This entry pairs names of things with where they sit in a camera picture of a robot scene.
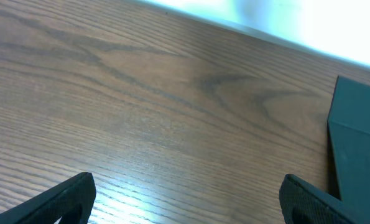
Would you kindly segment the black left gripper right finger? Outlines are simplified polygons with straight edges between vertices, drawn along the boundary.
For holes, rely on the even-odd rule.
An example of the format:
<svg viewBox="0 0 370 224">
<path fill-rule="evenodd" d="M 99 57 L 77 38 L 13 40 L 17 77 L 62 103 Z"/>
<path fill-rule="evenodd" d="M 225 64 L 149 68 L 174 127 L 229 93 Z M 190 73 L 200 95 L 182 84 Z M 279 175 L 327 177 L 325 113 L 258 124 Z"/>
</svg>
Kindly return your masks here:
<svg viewBox="0 0 370 224">
<path fill-rule="evenodd" d="M 279 202 L 286 224 L 355 224 L 359 218 L 330 194 L 293 174 L 284 177 Z"/>
</svg>

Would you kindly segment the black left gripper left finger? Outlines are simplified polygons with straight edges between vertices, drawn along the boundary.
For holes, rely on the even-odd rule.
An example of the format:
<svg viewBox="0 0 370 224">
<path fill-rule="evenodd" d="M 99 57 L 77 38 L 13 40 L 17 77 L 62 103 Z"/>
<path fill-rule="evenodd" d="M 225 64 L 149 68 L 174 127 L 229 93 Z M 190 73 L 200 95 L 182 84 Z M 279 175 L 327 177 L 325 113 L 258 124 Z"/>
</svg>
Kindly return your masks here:
<svg viewBox="0 0 370 224">
<path fill-rule="evenodd" d="M 96 198 L 90 172 L 81 172 L 0 214 L 0 224 L 87 224 Z"/>
</svg>

